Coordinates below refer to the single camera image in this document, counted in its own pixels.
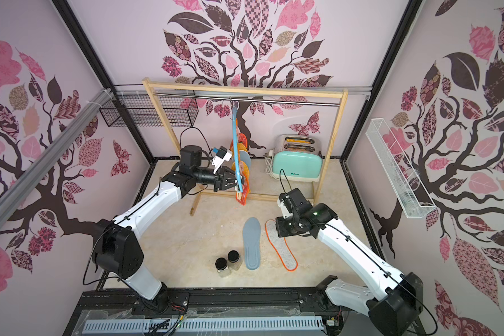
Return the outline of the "orange rimmed grey insole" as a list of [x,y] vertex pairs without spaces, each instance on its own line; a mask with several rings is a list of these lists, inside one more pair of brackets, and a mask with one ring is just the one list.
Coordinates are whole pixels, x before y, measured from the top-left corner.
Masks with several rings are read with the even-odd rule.
[[286,239],[278,236],[275,220],[270,219],[266,221],[265,231],[270,245],[275,250],[284,268],[289,272],[297,270],[298,261],[288,247]]

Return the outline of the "grey blue insole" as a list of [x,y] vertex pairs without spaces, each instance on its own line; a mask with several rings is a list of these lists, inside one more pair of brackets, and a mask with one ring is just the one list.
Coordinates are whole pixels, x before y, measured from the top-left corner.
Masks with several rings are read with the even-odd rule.
[[257,218],[246,220],[243,231],[244,262],[248,270],[257,270],[260,267],[260,236],[261,226]]

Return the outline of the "blue clip hanger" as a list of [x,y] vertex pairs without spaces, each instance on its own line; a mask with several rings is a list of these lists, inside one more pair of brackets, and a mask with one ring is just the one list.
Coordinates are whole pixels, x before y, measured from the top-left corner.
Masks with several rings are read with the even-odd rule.
[[[239,171],[239,154],[238,154],[238,136],[237,136],[237,107],[231,100],[230,107],[232,112],[232,155],[235,162],[235,171]],[[236,193],[237,199],[241,200],[242,193]]]

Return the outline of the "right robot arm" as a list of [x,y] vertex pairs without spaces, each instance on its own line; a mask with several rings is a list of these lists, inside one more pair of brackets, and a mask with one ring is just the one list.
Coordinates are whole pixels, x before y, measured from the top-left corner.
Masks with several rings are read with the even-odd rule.
[[297,188],[279,195],[282,215],[275,220],[280,238],[310,235],[337,253],[364,282],[326,283],[328,301],[368,316],[383,335],[403,335],[424,309],[423,282],[413,272],[393,267],[347,228],[326,204],[313,205]]

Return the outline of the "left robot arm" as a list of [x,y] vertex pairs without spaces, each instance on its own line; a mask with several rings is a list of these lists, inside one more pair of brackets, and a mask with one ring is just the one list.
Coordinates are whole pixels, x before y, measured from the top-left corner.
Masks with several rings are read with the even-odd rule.
[[96,266],[115,274],[119,280],[145,300],[161,299],[164,284],[144,263],[139,239],[154,221],[187,196],[197,184],[212,186],[214,192],[237,188],[244,190],[238,167],[238,150],[215,148],[211,165],[202,166],[203,149],[187,145],[180,151],[180,161],[148,196],[111,221],[97,223],[100,231],[94,239],[91,259]]

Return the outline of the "red orange insole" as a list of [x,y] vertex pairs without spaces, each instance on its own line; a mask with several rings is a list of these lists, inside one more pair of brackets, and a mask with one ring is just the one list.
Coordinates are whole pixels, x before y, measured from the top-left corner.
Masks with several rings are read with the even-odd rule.
[[236,200],[239,204],[245,205],[250,193],[249,178],[251,158],[247,149],[248,140],[242,133],[237,134],[237,162],[239,165],[239,175],[241,179],[241,188],[237,189]]

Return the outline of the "right black lid jar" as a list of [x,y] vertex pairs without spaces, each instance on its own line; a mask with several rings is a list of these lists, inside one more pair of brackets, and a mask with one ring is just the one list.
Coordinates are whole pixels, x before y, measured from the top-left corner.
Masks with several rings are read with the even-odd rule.
[[242,256],[238,251],[232,250],[228,253],[228,266],[231,270],[238,271],[242,265],[242,262]]

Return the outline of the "black lid jar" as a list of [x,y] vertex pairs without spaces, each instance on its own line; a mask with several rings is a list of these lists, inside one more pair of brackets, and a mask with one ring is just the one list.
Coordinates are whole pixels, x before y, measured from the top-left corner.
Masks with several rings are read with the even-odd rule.
[[227,277],[231,274],[231,269],[225,258],[217,258],[215,261],[215,267],[220,277]]
[[228,266],[231,270],[238,271],[242,265],[242,262],[242,256],[238,251],[232,250],[228,253]]

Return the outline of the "mint green toaster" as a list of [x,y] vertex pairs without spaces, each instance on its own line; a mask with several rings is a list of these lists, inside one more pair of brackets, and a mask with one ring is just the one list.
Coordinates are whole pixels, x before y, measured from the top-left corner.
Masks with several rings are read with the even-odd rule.
[[317,138],[283,134],[275,141],[271,159],[270,176],[275,179],[284,170],[290,181],[319,182],[323,157]]

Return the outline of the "left black lid jar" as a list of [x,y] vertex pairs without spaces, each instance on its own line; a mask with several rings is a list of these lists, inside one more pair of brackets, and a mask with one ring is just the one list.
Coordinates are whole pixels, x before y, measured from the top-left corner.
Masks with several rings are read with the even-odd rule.
[[220,277],[227,277],[231,274],[231,269],[225,258],[217,258],[215,261],[215,267]]

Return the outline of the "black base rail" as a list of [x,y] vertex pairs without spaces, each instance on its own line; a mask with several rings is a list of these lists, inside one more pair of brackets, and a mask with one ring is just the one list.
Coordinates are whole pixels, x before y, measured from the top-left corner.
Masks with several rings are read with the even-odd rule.
[[[341,335],[351,309],[334,306],[316,287],[293,288],[165,288],[161,299],[145,300],[125,288],[88,291],[81,295],[65,335],[81,335],[87,320],[319,316],[325,330],[231,332],[227,335]],[[150,332],[146,335],[194,335]]]

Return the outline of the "aluminium frame bar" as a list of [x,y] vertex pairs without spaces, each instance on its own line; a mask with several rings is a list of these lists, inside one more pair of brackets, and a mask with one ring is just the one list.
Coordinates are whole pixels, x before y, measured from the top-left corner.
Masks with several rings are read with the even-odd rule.
[[109,88],[103,89],[90,100],[81,113],[60,133],[56,140],[48,146],[34,164],[24,172],[3,197],[0,197],[0,228],[18,209],[20,203],[35,189],[48,171],[54,167],[61,155],[74,143],[88,125],[99,113],[99,108],[111,100],[113,95]]

